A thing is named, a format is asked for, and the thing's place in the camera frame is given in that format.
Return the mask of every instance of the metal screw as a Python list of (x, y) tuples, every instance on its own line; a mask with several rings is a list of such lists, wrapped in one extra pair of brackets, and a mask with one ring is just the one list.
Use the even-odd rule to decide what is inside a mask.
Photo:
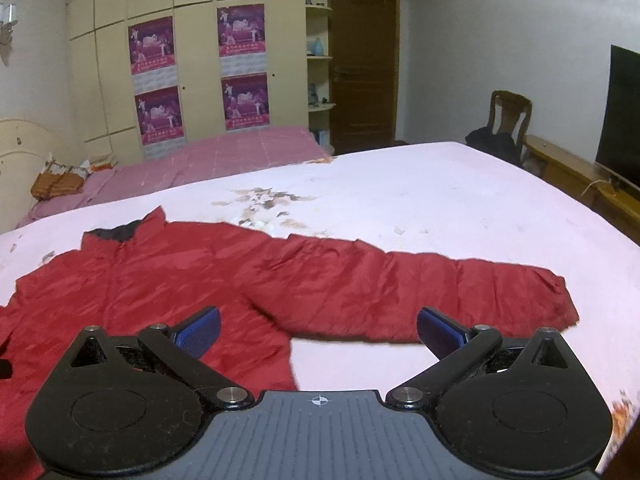
[(229, 386), (228, 388), (222, 388), (218, 392), (218, 398), (222, 402), (227, 404), (238, 404), (249, 396), (249, 392), (244, 388), (238, 388), (237, 386)]
[(391, 396), (398, 402), (404, 402), (405, 404), (411, 404), (418, 402), (423, 393), (418, 388), (412, 388), (410, 386), (401, 386), (392, 391)]

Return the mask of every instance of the wall lamp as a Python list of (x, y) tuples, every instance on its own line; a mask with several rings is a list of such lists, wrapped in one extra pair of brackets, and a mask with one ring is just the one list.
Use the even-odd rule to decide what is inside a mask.
[(0, 4), (0, 45), (7, 46), (11, 43), (12, 29), (18, 23), (17, 9), (14, 4)]

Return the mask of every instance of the black television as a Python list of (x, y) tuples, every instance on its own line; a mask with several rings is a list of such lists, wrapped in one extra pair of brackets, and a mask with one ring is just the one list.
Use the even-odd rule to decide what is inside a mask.
[(640, 190), (640, 54), (615, 45), (596, 163)]

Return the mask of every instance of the wooden door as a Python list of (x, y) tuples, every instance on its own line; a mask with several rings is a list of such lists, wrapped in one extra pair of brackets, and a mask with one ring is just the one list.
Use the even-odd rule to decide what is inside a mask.
[(393, 143), (398, 88), (398, 0), (330, 0), (331, 144), (335, 153)]

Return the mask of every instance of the pink bed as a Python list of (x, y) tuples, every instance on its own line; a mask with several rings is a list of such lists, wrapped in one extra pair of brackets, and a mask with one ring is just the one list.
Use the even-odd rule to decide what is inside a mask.
[(305, 128), (267, 128), (192, 142), (159, 160), (98, 171), (81, 193), (38, 202), (17, 227), (88, 205), (328, 157)]

